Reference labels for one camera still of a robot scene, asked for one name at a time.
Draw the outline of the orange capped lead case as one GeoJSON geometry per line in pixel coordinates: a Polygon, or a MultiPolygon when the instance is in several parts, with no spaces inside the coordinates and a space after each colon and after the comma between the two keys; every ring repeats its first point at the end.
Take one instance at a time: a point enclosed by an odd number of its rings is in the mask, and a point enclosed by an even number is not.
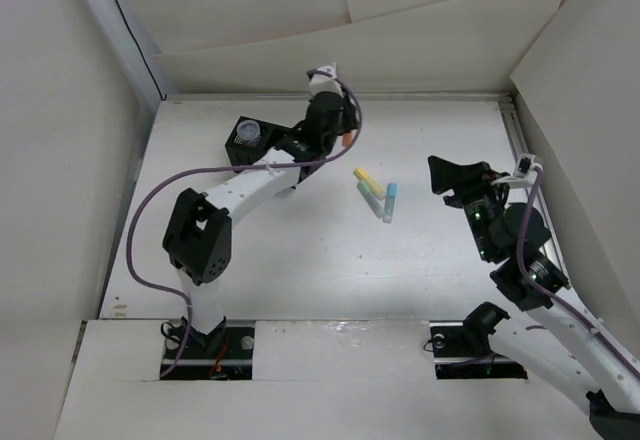
{"type": "Polygon", "coordinates": [[[349,131],[349,132],[345,132],[342,137],[341,137],[341,145],[344,148],[348,148],[353,141],[353,132],[349,131]]]}

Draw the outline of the blue highlighter pen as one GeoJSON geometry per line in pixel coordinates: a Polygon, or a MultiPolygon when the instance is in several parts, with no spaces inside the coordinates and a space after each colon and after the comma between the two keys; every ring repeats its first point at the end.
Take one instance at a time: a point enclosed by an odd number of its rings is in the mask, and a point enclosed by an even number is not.
{"type": "Polygon", "coordinates": [[[383,207],[383,222],[390,224],[393,220],[395,202],[397,198],[397,184],[391,182],[387,185],[383,207]]]}

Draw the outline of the yellow highlighter pen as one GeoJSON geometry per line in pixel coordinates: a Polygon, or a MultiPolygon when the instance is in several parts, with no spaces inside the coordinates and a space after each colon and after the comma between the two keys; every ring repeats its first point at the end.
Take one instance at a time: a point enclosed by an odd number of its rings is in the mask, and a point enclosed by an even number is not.
{"type": "Polygon", "coordinates": [[[363,181],[375,195],[386,194],[386,190],[382,188],[364,169],[356,168],[353,174],[359,181],[363,181]]]}

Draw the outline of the green highlighter pen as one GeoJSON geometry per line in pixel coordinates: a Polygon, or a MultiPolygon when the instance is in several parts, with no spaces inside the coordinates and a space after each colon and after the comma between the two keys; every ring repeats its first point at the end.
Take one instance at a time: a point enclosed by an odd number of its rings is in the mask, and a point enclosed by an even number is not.
{"type": "Polygon", "coordinates": [[[357,183],[357,189],[377,218],[383,217],[383,206],[364,180],[357,183]]]}

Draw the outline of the clear jar of paper clips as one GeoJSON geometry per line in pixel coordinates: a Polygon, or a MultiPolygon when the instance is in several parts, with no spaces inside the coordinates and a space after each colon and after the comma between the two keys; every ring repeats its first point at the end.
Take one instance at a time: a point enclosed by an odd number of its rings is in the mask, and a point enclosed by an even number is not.
{"type": "Polygon", "coordinates": [[[237,140],[245,146],[255,146],[261,140],[260,124],[253,119],[242,119],[236,126],[237,140]]]}

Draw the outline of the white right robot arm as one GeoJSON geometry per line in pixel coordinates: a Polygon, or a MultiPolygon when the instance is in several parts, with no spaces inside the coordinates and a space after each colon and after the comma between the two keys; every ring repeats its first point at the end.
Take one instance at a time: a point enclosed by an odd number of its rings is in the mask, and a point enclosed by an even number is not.
{"type": "Polygon", "coordinates": [[[434,321],[423,349],[440,379],[491,377],[494,369],[532,373],[567,397],[603,439],[639,436],[639,361],[582,301],[544,252],[551,232],[534,201],[541,160],[518,158],[512,173],[486,162],[427,159],[431,189],[464,213],[482,261],[495,265],[497,290],[531,320],[519,326],[503,308],[483,302],[462,320],[434,321]]]}

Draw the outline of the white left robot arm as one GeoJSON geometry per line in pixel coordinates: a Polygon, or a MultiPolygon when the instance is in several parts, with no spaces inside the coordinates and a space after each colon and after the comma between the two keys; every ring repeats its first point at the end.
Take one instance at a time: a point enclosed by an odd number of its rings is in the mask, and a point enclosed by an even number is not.
{"type": "Polygon", "coordinates": [[[318,170],[337,138],[355,126],[355,107],[344,93],[317,93],[304,119],[256,163],[205,192],[188,188],[180,193],[163,248],[191,300],[188,344],[196,353],[212,356],[224,341],[219,277],[231,262],[233,228],[263,202],[318,170]]]}

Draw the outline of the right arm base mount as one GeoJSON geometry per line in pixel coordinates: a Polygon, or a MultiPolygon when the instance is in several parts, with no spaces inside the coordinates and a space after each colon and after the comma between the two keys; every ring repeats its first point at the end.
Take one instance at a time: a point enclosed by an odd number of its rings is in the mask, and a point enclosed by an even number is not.
{"type": "Polygon", "coordinates": [[[528,374],[517,362],[494,352],[489,336],[509,314],[484,302],[463,320],[438,320],[429,323],[430,337],[423,343],[431,354],[438,380],[527,380],[528,374]]]}

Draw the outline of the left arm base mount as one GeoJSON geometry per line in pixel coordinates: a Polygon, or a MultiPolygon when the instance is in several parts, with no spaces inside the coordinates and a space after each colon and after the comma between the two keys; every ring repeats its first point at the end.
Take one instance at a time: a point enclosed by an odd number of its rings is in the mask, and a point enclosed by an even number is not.
{"type": "Polygon", "coordinates": [[[179,355],[186,333],[186,319],[165,321],[160,326],[164,350],[159,375],[166,381],[246,381],[252,379],[255,321],[225,319],[210,334],[191,329],[179,355]]]}

